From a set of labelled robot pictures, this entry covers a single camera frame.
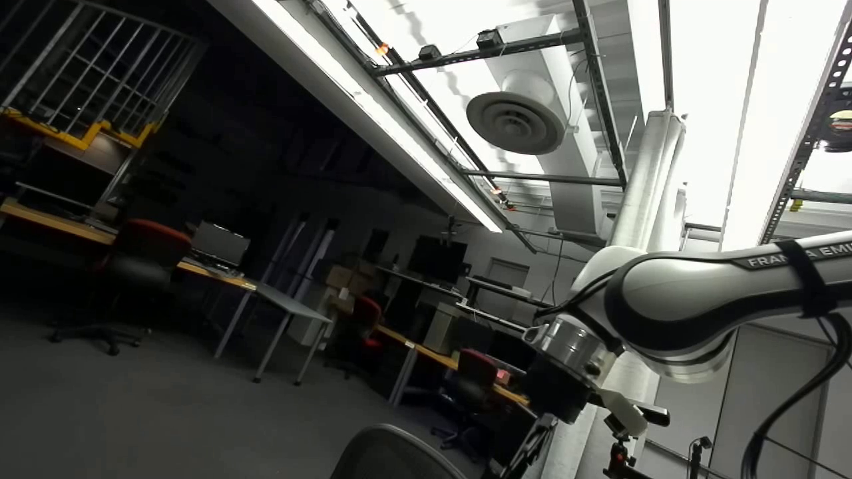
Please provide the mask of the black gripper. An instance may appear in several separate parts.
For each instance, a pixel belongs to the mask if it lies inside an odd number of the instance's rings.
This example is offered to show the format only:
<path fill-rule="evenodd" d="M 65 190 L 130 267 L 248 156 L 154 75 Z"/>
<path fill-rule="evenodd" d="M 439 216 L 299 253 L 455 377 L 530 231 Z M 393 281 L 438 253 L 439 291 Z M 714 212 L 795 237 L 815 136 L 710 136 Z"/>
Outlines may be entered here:
<path fill-rule="evenodd" d="M 588 385 L 550 360 L 535 360 L 528 369 L 528 400 L 532 413 L 574 424 L 586 408 Z"/>

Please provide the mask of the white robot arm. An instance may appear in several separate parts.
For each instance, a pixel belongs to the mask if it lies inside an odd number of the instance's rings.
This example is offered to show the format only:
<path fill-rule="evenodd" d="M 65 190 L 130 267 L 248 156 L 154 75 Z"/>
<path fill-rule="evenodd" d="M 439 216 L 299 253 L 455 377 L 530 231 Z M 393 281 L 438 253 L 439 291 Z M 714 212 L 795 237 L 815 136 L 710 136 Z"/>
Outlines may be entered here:
<path fill-rule="evenodd" d="M 741 324 L 785 312 L 828 317 L 849 300 L 849 231 L 704 255 L 604 247 L 580 288 L 544 309 L 528 336 L 535 352 L 530 408 L 574 424 L 598 405 L 623 426 L 668 426 L 666 410 L 604 385 L 623 352 L 638 352 L 660 375 L 695 384 L 728 360 Z"/>

